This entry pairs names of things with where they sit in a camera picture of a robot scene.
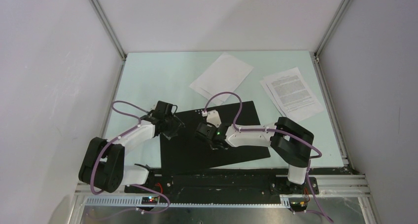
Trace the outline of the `beige and black file folder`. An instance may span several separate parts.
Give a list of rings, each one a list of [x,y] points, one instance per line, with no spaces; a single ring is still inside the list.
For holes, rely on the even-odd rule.
[[[198,124],[204,119],[199,109],[178,112],[176,115],[185,126],[180,128],[177,136],[171,139],[160,136],[163,174],[176,175],[271,156],[266,147],[244,146],[227,150],[212,150],[208,144],[195,136]]]

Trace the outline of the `white paper sheets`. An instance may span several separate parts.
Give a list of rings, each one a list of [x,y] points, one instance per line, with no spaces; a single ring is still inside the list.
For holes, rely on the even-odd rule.
[[[222,53],[189,87],[207,99],[220,92],[233,92],[251,73],[253,66]]]

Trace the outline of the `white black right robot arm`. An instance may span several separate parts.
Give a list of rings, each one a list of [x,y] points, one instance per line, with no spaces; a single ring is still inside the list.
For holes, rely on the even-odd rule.
[[[307,186],[306,172],[314,149],[314,134],[287,117],[268,125],[234,125],[200,122],[195,136],[211,149],[272,148],[287,164],[287,188],[300,193]]]

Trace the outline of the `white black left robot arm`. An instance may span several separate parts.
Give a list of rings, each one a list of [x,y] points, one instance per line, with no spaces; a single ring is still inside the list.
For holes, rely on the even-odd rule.
[[[93,194],[112,193],[120,186],[137,185],[143,192],[155,189],[156,180],[145,165],[127,165],[125,157],[144,142],[163,135],[175,137],[184,123],[176,116],[177,106],[158,101],[150,111],[139,117],[111,107],[116,113],[137,120],[136,125],[113,139],[94,137],[88,145],[78,179],[89,184]]]

